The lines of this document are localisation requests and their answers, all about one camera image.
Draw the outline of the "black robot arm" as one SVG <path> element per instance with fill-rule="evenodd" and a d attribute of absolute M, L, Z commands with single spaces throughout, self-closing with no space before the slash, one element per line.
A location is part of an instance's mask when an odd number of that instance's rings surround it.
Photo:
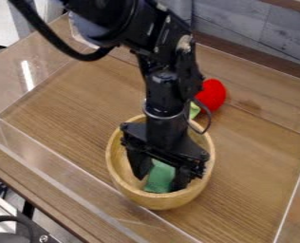
<path fill-rule="evenodd" d="M 85 40 L 127 47 L 145 81 L 143 122 L 121 124 L 121 144 L 137 178 L 159 160 L 175 168 L 170 189 L 205 174 L 210 154 L 187 134 L 190 101 L 202 89 L 195 42 L 183 19 L 157 0 L 62 0 Z"/>

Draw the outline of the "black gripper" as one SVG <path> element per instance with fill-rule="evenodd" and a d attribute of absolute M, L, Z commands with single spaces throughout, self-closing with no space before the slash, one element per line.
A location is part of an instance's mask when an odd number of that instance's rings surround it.
<path fill-rule="evenodd" d="M 157 159 L 177 169 L 171 191 L 186 189 L 191 179 L 205 174 L 209 152 L 187 134 L 189 108 L 170 117 L 145 112 L 145 123 L 131 123 L 123 131 L 121 144 L 126 148 L 134 176 L 143 180 Z"/>

